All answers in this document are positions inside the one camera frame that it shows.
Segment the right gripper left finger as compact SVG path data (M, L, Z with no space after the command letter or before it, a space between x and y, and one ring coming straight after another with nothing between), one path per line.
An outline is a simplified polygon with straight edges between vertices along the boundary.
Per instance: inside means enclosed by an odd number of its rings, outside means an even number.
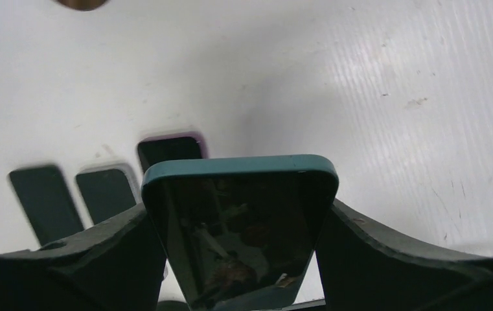
M165 251L138 204L37 251L0 255L0 310L155 310Z

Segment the purple smartphone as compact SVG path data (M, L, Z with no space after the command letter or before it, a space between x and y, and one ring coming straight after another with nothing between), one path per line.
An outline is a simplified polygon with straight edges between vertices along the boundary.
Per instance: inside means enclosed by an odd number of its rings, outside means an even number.
M199 132L147 137L137 144L136 151L143 173L163 161L209 157L205 139Z

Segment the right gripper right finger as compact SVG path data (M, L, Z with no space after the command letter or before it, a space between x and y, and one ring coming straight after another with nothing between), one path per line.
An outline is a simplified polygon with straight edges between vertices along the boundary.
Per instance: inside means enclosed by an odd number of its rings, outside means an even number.
M493 310L493 257L423 242L339 200L316 256L327 310Z

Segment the black smartphone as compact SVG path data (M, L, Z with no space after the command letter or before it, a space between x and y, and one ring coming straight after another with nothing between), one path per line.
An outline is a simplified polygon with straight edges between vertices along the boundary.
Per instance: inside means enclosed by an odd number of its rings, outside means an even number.
M84 230L56 165L19 168L8 178L41 246Z
M137 178L126 163L86 167L75 176L75 181L95 225L140 202Z

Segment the teal smartphone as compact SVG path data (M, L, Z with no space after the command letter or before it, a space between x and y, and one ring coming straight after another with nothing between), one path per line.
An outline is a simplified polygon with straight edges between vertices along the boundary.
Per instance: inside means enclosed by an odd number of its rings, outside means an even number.
M338 191L313 154L152 165L141 197L191 310L294 304Z

